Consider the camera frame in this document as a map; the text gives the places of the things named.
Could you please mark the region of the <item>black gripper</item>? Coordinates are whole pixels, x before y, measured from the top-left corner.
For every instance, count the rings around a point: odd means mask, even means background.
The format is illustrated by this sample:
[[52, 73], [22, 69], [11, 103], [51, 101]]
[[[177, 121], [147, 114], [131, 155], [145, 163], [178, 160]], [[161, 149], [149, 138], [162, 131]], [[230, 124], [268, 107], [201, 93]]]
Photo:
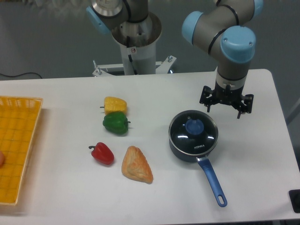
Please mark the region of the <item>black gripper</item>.
[[204, 86], [199, 103], [207, 107], [208, 113], [210, 112], [211, 106], [216, 104], [237, 107], [237, 119], [239, 119], [242, 114], [252, 112], [254, 100], [253, 94], [247, 94], [245, 96], [242, 95], [243, 88], [244, 86], [232, 90], [231, 88], [229, 88], [229, 85], [227, 85], [225, 88], [222, 88], [217, 83], [215, 84], [214, 90], [212, 90], [208, 86]]

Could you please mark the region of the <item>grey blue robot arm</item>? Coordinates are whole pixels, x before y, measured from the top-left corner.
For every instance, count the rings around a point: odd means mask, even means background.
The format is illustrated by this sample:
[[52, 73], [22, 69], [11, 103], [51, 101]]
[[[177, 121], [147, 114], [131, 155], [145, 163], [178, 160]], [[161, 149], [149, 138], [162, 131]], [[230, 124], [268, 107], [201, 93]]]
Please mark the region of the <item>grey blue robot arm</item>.
[[[245, 23], [260, 14], [261, 0], [217, 0], [209, 14], [190, 13], [183, 22], [182, 36], [217, 62], [215, 87], [204, 86], [200, 103], [230, 105], [239, 114], [251, 113], [254, 96], [243, 95], [256, 37]], [[162, 32], [159, 18], [146, 0], [94, 0], [86, 9], [93, 26], [110, 33], [119, 44], [126, 75], [154, 74], [156, 42]]]

